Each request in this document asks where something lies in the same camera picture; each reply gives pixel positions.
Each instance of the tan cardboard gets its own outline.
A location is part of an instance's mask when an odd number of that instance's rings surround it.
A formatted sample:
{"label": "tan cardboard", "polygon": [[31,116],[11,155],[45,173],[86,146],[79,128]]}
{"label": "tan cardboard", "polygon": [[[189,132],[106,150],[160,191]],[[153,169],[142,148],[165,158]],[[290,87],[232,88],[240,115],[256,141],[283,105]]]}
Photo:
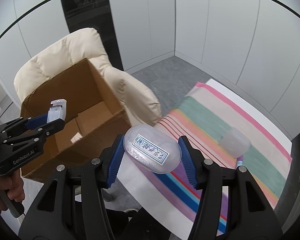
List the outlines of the tan cardboard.
{"label": "tan cardboard", "polygon": [[[47,138],[44,154],[21,168],[26,178],[45,182],[59,164],[82,165],[131,127],[119,100],[87,59],[40,85],[23,101],[21,116],[45,114],[50,102],[61,98],[67,100],[65,128]],[[78,132],[82,138],[72,143]]]}

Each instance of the oval plastic case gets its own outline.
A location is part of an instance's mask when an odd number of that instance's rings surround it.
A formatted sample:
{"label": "oval plastic case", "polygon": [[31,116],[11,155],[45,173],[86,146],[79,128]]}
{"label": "oval plastic case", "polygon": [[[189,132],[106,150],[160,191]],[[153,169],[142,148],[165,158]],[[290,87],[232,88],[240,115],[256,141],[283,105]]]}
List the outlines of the oval plastic case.
{"label": "oval plastic case", "polygon": [[181,160],[179,144],[147,124],[130,128],[124,136],[123,146],[135,163],[158,174],[173,171]]}

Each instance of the white wall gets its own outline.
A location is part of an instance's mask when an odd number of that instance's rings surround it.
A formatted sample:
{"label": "white wall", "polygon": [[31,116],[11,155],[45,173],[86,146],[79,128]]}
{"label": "white wall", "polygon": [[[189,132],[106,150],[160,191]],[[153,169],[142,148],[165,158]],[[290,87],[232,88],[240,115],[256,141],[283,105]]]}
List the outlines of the white wall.
{"label": "white wall", "polygon": [[[296,0],[281,1],[300,13]],[[175,54],[228,86],[288,138],[300,132],[300,18],[283,6],[176,0]]]}
{"label": "white wall", "polygon": [[[0,35],[44,0],[0,0]],[[13,81],[33,56],[69,34],[60,0],[51,0],[19,20],[0,38],[0,84],[17,107]]]}
{"label": "white wall", "polygon": [[110,0],[124,70],[174,51],[174,4],[175,0]]}

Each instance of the white table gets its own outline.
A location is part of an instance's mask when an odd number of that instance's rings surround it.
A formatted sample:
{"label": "white table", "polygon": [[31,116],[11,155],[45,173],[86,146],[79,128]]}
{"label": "white table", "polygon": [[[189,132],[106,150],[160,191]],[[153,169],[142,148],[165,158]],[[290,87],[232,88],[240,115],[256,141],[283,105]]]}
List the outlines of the white table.
{"label": "white table", "polygon": [[[207,85],[222,93],[231,101],[236,103],[246,113],[261,124],[277,141],[291,152],[291,141],[263,114],[255,109],[248,102],[233,93],[231,90],[216,82],[213,79],[208,80]],[[188,239],[193,222],[175,208],[146,178],[138,167],[130,160],[127,155],[123,160],[118,172],[118,179],[129,191],[129,193],[149,212],[157,221],[159,221],[170,232],[181,238]]]}

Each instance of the white chair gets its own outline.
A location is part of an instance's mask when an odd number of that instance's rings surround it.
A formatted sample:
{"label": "white chair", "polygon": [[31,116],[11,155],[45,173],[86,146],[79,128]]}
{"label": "white chair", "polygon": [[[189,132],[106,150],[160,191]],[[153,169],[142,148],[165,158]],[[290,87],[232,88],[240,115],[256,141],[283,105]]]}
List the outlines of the white chair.
{"label": "white chair", "polygon": [[155,125],[161,118],[161,107],[153,92],[128,73],[114,68],[93,28],[77,30],[50,45],[24,64],[14,79],[20,101],[41,84],[87,58],[99,71],[124,106],[131,125]]}

